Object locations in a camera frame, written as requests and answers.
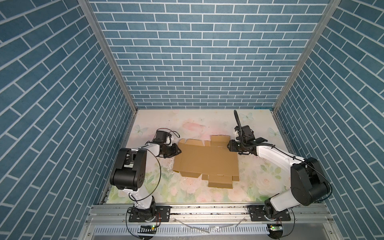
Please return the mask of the brown cardboard paper box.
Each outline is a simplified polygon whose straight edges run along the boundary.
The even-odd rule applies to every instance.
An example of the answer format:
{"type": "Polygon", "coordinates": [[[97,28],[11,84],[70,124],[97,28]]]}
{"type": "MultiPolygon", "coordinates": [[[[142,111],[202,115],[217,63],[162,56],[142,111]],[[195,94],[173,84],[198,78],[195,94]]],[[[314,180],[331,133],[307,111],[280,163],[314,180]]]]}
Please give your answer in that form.
{"type": "Polygon", "coordinates": [[[225,135],[212,135],[209,141],[181,139],[182,152],[174,158],[173,171],[183,177],[201,177],[210,188],[232,189],[240,172],[238,154],[227,148],[230,140],[225,135]]]}

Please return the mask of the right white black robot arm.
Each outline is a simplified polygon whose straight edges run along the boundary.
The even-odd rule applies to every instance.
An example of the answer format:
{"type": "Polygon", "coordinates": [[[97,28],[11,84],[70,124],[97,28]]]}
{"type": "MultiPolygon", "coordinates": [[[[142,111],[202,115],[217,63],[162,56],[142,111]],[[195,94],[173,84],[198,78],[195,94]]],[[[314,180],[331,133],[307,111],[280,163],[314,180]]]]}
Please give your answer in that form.
{"type": "Polygon", "coordinates": [[[309,206],[316,201],[323,201],[332,194],[333,188],[324,176],[317,159],[294,156],[263,138],[260,140],[262,142],[256,144],[230,140],[227,148],[230,152],[240,155],[259,156],[290,172],[290,188],[265,200],[264,213],[267,218],[274,219],[275,215],[289,208],[309,206]]]}

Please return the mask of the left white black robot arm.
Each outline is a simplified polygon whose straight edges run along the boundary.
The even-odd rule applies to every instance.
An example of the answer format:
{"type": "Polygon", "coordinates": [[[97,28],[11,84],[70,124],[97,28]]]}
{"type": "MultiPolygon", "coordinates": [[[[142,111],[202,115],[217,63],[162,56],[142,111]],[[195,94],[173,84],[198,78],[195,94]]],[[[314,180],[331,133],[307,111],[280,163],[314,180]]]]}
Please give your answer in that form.
{"type": "Polygon", "coordinates": [[[172,158],[182,153],[177,144],[146,143],[138,149],[121,148],[110,175],[110,184],[127,193],[139,213],[154,215],[156,202],[152,193],[143,186],[147,157],[172,158]]]}

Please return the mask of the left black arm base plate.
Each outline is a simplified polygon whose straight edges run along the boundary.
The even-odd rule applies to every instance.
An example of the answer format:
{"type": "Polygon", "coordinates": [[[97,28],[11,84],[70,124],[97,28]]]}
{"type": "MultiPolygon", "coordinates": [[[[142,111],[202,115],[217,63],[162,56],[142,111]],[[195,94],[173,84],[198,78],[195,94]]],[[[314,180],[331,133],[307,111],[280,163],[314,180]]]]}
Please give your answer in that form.
{"type": "Polygon", "coordinates": [[[171,215],[170,206],[156,206],[149,209],[130,208],[128,210],[128,221],[130,223],[169,222],[171,215]]]}

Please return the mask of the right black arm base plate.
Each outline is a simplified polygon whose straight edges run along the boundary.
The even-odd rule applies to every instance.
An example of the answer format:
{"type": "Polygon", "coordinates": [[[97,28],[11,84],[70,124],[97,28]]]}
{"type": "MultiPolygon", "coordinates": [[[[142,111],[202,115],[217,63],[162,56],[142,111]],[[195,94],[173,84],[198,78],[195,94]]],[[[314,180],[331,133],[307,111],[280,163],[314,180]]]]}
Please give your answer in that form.
{"type": "Polygon", "coordinates": [[[291,216],[288,210],[277,212],[272,207],[265,205],[248,205],[246,206],[246,210],[250,214],[252,222],[291,221],[291,216]]]}

